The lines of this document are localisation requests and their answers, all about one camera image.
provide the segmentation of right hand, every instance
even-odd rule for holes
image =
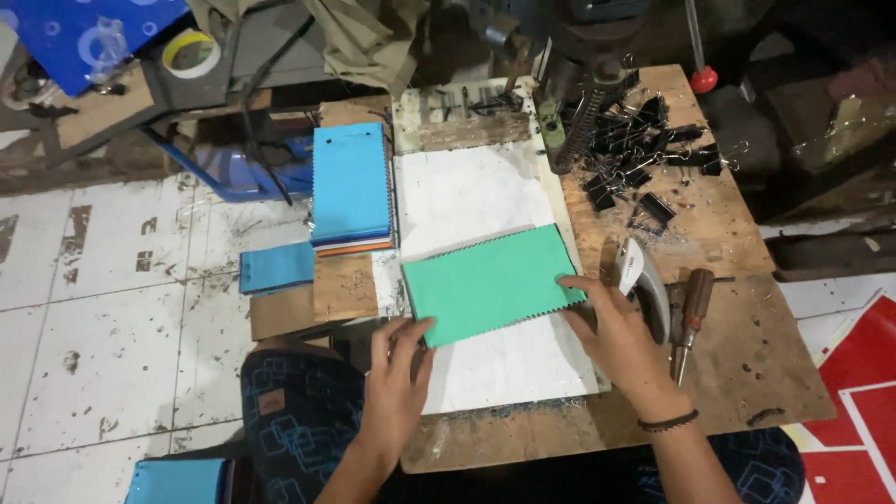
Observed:
[[[561,313],[585,353],[619,387],[642,420],[665,421],[691,412],[690,400],[668,375],[668,362],[660,358],[642,314],[622,292],[584,276],[564,276],[557,283],[588,296],[598,319],[597,333],[574,311]]]

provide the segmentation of screwdriver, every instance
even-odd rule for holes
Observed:
[[[681,386],[681,379],[685,375],[685,362],[687,353],[694,349],[694,338],[700,332],[703,319],[706,318],[706,310],[710,306],[712,285],[716,275],[703,268],[697,268],[691,272],[687,281],[687,294],[685,304],[682,307],[682,340],[672,347],[672,378]]]

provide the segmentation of left hand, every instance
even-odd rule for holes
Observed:
[[[401,451],[417,428],[429,376],[433,371],[435,349],[423,356],[417,379],[411,382],[410,362],[417,342],[434,320],[414,322],[408,318],[390,320],[374,331],[371,343],[371,368],[364,384],[364,410],[356,442],[365,450],[373,450],[389,468],[398,464]],[[394,342],[389,358],[390,342]]]

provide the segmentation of blue swatch book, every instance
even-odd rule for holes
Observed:
[[[218,504],[226,459],[141,460],[134,464],[125,504]]]
[[[383,125],[314,130],[314,230],[318,256],[394,248],[391,165]]]
[[[239,292],[256,294],[314,281],[314,249],[307,241],[239,255]]]

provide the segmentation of hand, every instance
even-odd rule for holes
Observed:
[[[423,412],[435,349],[429,349],[423,355],[413,382],[410,362],[417,342],[432,326],[432,318],[416,323],[407,318],[395,318],[374,331],[371,368],[364,385],[361,429],[355,440],[383,461],[387,475],[398,464],[401,451],[417,428]],[[390,343],[394,343],[391,358]]]
[[[561,313],[585,353],[619,387],[642,420],[664,421],[691,412],[690,401],[669,377],[668,365],[664,366],[642,314],[622,292],[584,276],[564,276],[557,283],[588,296],[598,318],[596,334],[579,314],[569,309]]]

